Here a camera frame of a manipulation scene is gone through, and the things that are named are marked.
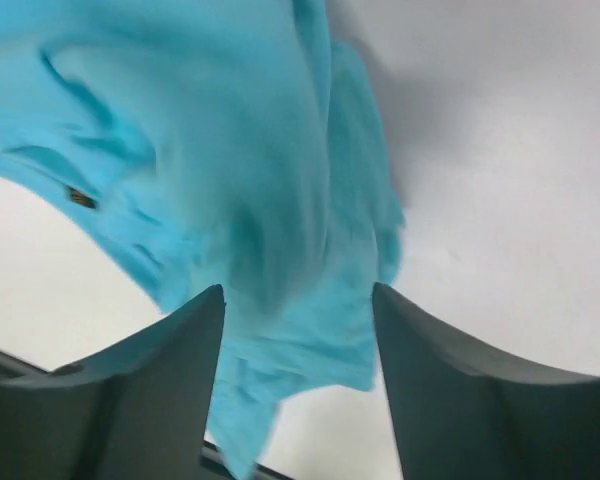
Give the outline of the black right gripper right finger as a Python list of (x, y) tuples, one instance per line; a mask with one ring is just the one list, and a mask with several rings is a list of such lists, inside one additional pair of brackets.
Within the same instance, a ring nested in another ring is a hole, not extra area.
[(498, 349), (376, 284), (373, 317), (406, 479), (600, 479), (600, 377)]

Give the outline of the cyan t shirt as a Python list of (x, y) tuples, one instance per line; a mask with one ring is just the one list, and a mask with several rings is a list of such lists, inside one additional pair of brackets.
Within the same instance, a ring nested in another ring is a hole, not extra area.
[(208, 430), (249, 478), (281, 402), (368, 391), (403, 211), (322, 1), (0, 1), (0, 177), (164, 311), (221, 285)]

